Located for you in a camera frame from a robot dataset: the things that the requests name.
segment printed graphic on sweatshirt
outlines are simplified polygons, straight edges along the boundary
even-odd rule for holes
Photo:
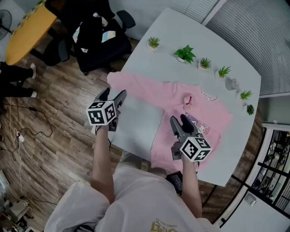
[[[207,135],[210,131],[210,128],[202,123],[201,121],[197,120],[195,117],[193,117],[191,114],[189,113],[185,113],[185,115],[193,122],[193,124],[196,125],[198,132],[202,135]]]
[[[158,218],[152,222],[150,232],[178,232],[176,225],[166,224]]]

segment sneaker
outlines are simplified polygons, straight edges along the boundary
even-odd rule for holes
[[[31,94],[31,97],[37,97],[37,92],[33,91],[32,94]]]
[[[32,75],[32,79],[35,79],[36,78],[36,65],[35,65],[35,63],[32,63],[31,65],[30,65],[30,68],[32,69],[32,71],[33,71],[33,75]]]

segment yellow table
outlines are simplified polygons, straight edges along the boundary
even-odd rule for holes
[[[50,29],[55,20],[56,16],[44,5],[38,7],[27,19],[23,19],[22,27],[15,30],[8,43],[6,63],[14,65],[26,56]]]

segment wooden floor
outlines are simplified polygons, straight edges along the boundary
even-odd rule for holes
[[[38,48],[41,50],[49,39],[44,38]],[[53,181],[57,193],[61,198],[66,190],[76,181],[89,182],[92,162],[94,135],[90,133],[85,108],[92,102],[95,96],[108,86],[106,72],[102,69],[90,72],[84,76],[79,70],[74,57],[64,63],[53,67],[46,67],[32,55],[28,55],[19,64],[29,67],[34,62],[38,67],[38,76],[35,80],[27,80],[25,87],[32,87],[38,91],[37,98],[12,98],[11,104],[19,106],[32,106],[43,111],[53,128],[50,138],[39,134],[32,136],[27,130],[24,132],[23,143],[33,160],[44,170]],[[121,70],[126,59],[113,64],[116,70]],[[29,127],[33,133],[43,131],[49,135],[50,128],[45,117],[25,108],[19,108],[19,120],[17,108],[5,106],[7,112],[0,116],[2,132],[5,140],[0,142],[0,147],[13,151],[18,147],[17,142],[12,142],[11,128],[20,129]],[[234,174],[243,179],[256,156],[262,137],[261,111],[258,109],[249,141],[240,159]],[[112,146],[112,169],[119,162],[122,150]],[[0,169],[4,170],[7,179],[11,183],[8,191],[9,198],[13,201],[22,196],[20,189],[18,151],[14,152],[16,161],[8,151],[0,151]],[[29,215],[34,219],[28,220],[29,224],[38,230],[43,230],[44,225],[55,208],[53,203],[57,196],[49,179],[30,160],[23,149],[20,149],[23,165],[21,170],[23,194],[28,196],[30,203]],[[213,184],[199,182],[203,202],[203,215],[210,221],[214,221],[220,212],[231,201],[240,184],[230,179],[226,187],[216,187]]]

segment person's leg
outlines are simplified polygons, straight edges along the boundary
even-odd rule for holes
[[[37,95],[32,88],[26,89],[11,83],[2,83],[0,92],[2,97],[36,97]]]
[[[132,153],[128,151],[123,151],[120,162],[116,166],[116,170],[124,166],[141,169],[142,162],[143,162],[143,159],[140,158],[139,156],[133,155]]]
[[[167,173],[166,173],[165,169],[162,169],[162,168],[151,168],[151,163],[149,161],[148,161],[148,164],[149,164],[149,167],[148,167],[147,172],[150,172],[150,173],[155,174],[157,176],[166,178]]]
[[[7,65],[5,62],[0,62],[1,81],[2,82],[17,82],[24,81],[27,78],[35,78],[36,66],[31,64],[30,68],[21,68],[15,65]]]

